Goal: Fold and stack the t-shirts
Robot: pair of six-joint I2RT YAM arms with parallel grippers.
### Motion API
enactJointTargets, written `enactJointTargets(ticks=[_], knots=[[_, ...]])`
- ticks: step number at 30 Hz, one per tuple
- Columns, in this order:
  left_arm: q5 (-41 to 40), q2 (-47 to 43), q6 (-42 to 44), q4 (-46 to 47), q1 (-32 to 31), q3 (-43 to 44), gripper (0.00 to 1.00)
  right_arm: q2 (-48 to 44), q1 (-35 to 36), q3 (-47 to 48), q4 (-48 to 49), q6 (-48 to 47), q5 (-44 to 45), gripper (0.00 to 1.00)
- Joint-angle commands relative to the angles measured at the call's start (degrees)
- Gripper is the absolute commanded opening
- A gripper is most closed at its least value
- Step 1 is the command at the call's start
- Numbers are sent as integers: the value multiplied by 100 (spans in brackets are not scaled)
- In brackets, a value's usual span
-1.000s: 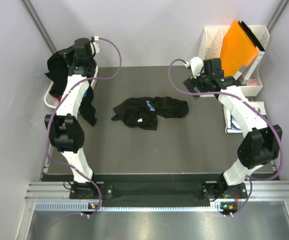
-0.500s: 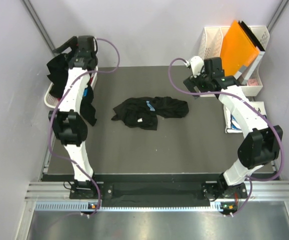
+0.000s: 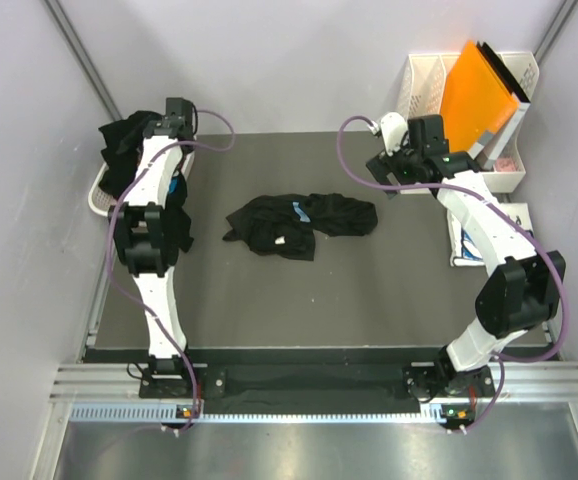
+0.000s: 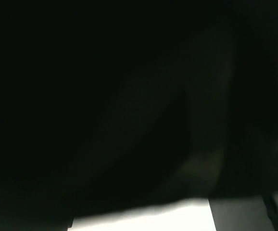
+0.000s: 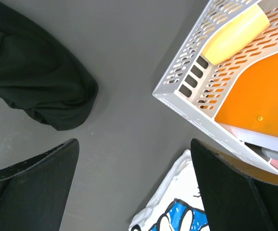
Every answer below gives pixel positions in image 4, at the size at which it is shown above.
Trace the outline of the black daisy print t-shirt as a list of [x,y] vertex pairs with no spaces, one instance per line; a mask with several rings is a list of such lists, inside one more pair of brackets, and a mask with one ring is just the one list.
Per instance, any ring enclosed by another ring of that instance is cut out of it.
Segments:
[[278,0],[0,0],[0,231],[278,192]]

